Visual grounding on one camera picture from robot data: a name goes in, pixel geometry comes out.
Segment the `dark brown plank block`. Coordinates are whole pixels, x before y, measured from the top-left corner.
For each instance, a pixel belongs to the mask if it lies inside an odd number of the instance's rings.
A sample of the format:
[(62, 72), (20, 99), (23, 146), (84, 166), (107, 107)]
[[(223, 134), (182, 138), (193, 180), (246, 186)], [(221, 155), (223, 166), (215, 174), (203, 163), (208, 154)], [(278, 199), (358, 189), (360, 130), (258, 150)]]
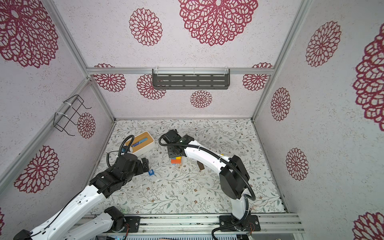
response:
[(200, 171), (205, 169), (205, 166), (201, 162), (197, 161), (197, 164), (198, 164)]

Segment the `grey wall shelf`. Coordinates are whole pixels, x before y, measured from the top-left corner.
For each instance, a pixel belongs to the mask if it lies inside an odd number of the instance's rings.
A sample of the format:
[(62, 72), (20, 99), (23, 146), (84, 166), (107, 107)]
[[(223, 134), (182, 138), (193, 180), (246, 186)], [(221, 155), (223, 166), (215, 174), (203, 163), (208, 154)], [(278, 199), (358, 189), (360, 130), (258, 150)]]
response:
[(227, 90), (230, 86), (229, 69), (222, 73), (170, 73), (152, 69), (155, 90)]

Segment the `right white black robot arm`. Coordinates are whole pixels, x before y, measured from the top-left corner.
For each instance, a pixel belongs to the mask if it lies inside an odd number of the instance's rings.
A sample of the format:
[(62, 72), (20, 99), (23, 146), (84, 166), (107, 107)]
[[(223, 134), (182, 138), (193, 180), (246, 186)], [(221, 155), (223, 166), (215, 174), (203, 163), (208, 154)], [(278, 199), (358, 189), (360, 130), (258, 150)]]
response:
[(159, 145), (167, 147), (170, 158), (187, 157), (212, 170), (219, 177), (222, 192), (231, 200), (232, 216), (235, 219), (241, 220), (250, 211), (249, 201), (254, 201), (256, 195), (240, 157), (220, 155), (189, 135), (180, 136), (177, 130), (161, 135)]

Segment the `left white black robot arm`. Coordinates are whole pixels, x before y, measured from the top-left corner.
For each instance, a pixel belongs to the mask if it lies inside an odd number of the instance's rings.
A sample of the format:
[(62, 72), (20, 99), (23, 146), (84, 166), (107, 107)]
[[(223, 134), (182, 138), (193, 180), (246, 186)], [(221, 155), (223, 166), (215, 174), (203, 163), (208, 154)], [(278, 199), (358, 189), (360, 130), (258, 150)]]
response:
[(75, 224), (93, 207), (120, 190), (133, 177), (149, 171), (149, 161), (131, 153), (117, 158), (105, 171), (97, 174), (81, 192), (74, 196), (58, 213), (35, 227), (21, 230), (15, 240), (90, 240), (101, 233), (124, 232), (128, 228), (125, 215), (116, 207), (109, 207), (87, 224)]

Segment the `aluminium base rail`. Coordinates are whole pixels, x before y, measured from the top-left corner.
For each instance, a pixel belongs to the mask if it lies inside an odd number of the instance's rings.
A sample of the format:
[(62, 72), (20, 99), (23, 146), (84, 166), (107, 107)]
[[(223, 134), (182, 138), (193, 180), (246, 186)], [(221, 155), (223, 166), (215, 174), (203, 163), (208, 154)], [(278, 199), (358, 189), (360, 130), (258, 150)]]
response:
[(85, 216), (64, 234), (63, 240), (94, 239), (96, 236), (111, 235), (119, 239), (128, 235), (211, 235), (213, 229), (217, 237), (222, 235), (250, 234), (303, 234), (304, 227), (297, 214), (252, 214), (241, 227), (234, 227), (228, 214), (195, 215), (127, 215), (126, 223), (117, 231), (112, 231), (107, 218)]

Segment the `white wooden-lid tissue box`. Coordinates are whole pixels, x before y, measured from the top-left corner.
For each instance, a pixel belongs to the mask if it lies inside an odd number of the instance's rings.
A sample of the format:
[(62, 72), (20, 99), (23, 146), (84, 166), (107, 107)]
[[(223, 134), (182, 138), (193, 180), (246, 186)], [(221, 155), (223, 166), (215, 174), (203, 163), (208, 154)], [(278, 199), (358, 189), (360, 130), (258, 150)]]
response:
[(144, 155), (156, 146), (155, 140), (152, 135), (145, 131), (137, 136), (130, 146), (130, 152), (136, 156)]

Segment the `red wooden block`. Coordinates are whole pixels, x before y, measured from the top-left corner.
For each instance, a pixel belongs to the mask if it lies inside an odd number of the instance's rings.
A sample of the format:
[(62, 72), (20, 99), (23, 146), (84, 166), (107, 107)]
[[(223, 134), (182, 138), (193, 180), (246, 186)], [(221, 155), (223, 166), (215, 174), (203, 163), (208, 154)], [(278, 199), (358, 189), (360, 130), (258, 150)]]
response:
[(182, 160), (181, 159), (171, 159), (171, 164), (181, 164)]

